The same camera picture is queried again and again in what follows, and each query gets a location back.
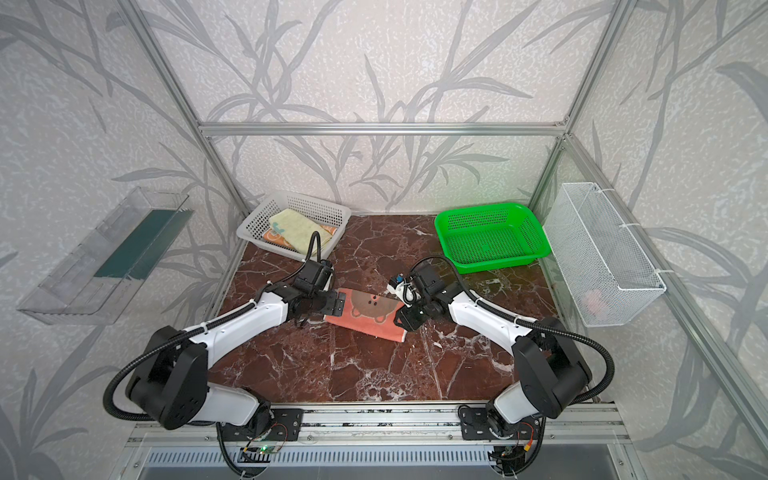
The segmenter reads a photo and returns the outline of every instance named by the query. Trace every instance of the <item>white wire mesh basket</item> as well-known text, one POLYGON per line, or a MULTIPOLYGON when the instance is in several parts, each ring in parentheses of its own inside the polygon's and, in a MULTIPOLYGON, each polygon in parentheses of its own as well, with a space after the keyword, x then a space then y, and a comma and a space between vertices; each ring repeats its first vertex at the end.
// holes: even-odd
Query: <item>white wire mesh basket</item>
POLYGON ((597 184, 562 184, 544 232, 586 326, 624 325, 667 289, 597 184))
POLYGON ((264 250, 278 253, 294 260, 304 260, 304 254, 297 252, 296 249, 288 248, 278 243, 271 243, 263 238, 266 231, 270 229, 270 217, 286 208, 299 212, 319 225, 336 227, 336 232, 331 237, 331 240, 321 250, 320 257, 323 259, 328 258, 331 250, 341 240, 349 217, 352 216, 352 211, 343 205, 332 204, 331 202, 308 195, 278 190, 265 198, 248 215, 245 221, 237 228, 237 236, 256 244, 257 247, 264 250))

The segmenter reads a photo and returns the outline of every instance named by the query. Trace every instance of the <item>red marble table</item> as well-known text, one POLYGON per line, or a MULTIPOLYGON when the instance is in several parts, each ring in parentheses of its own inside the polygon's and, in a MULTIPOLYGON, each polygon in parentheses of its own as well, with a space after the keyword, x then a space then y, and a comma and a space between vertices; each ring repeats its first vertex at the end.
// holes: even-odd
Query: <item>red marble table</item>
MULTIPOLYGON (((389 278, 430 253, 442 253, 431 216, 352 217, 331 254, 336 286, 386 294, 389 278)), ((222 313, 250 299, 267 280, 299 263, 253 244, 227 293, 222 313)), ((446 280, 449 275, 446 269, 446 280)), ((515 312, 554 315, 537 263, 466 275, 469 286, 515 312)), ((515 378, 512 357, 474 330, 429 320, 404 343, 310 318, 267 330, 223 357, 210 380, 246 387, 272 402, 490 399, 515 378)))

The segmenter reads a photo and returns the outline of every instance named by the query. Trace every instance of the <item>leaf pattern wallpaper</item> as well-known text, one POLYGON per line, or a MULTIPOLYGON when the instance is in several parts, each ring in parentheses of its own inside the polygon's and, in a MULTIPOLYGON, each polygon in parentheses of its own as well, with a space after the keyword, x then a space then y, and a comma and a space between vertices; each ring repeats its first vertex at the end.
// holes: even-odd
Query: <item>leaf pattern wallpaper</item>
MULTIPOLYGON (((206 122, 561 121, 614 0, 140 2, 206 122)), ((115 19, 114 27, 120 24, 115 19)), ((250 204, 373 213, 527 200, 548 137, 214 139, 250 204)))
POLYGON ((200 322, 242 220, 117 6, 0 2, 0 477, 107 478, 131 425, 101 393, 157 328, 200 322), (194 214, 114 325, 18 311, 134 187, 194 214))
MULTIPOLYGON (((763 393, 766 45, 768 2, 638 2, 576 127, 763 393)), ((632 352, 607 399, 651 478, 768 478, 768 460, 662 300, 589 334, 632 352)))

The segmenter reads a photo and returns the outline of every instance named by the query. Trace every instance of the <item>green plastic basket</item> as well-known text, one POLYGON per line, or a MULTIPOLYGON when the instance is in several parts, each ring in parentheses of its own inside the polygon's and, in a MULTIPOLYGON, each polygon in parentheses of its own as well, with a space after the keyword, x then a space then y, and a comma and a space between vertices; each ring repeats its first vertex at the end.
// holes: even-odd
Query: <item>green plastic basket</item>
POLYGON ((435 218, 435 228, 459 273, 528 265, 552 251, 533 212, 521 204, 447 210, 435 218))

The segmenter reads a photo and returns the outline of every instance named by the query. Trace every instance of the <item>yellow towel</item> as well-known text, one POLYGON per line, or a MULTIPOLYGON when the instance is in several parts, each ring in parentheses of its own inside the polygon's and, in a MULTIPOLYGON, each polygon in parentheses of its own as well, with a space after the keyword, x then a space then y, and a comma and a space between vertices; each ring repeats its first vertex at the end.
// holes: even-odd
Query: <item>yellow towel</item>
POLYGON ((288 243, 293 245, 297 252, 305 255, 313 232, 320 234, 321 250, 331 240, 331 234, 320 225, 290 208, 270 217, 270 226, 272 230, 288 240, 288 243))

